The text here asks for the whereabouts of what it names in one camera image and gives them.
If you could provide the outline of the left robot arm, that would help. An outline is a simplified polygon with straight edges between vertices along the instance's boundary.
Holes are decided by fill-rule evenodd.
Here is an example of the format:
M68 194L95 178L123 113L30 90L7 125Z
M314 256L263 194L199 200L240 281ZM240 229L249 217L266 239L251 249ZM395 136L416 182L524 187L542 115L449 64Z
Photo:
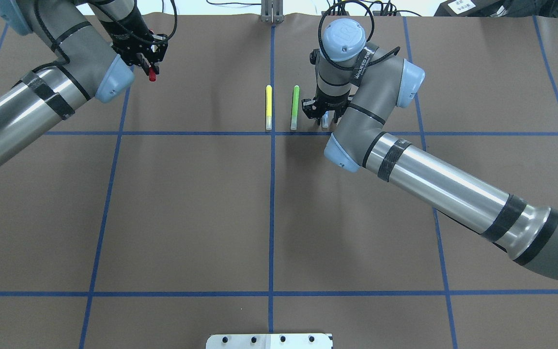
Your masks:
M0 0L0 17L20 35L34 33L56 55L0 97L0 166L73 116L87 101L108 103L131 86L138 66L154 81L175 35L149 29L135 0L86 2L110 40L79 6L83 0Z

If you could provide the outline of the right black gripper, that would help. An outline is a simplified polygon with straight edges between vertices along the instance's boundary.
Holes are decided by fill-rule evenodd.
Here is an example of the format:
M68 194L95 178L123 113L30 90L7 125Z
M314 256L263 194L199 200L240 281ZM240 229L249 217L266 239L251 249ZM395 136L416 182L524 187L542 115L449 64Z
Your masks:
M331 98L320 97L314 99L302 99L301 108L308 119L321 122L324 113L334 112L332 121L338 122L351 102L351 95L333 96Z

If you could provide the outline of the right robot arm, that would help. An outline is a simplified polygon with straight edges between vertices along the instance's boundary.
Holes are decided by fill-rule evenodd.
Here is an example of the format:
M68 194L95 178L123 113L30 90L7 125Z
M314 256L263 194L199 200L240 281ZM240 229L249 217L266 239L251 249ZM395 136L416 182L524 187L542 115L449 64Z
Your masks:
M383 131L395 108L407 108L425 72L396 47L386 53L351 18L320 20L319 48L310 54L316 95L301 106L337 124L324 149L335 165L364 168L436 208L507 254L514 263L558 280L558 210L535 207Z

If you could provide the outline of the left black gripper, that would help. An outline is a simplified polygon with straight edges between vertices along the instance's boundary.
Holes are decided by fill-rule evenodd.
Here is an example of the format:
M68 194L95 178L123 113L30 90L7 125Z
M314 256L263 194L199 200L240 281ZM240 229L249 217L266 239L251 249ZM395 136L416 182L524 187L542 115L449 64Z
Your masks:
M158 63L162 62L168 49L168 36L148 31L141 38L128 33L113 34L112 48L128 66L139 66L147 74L152 66L158 76Z

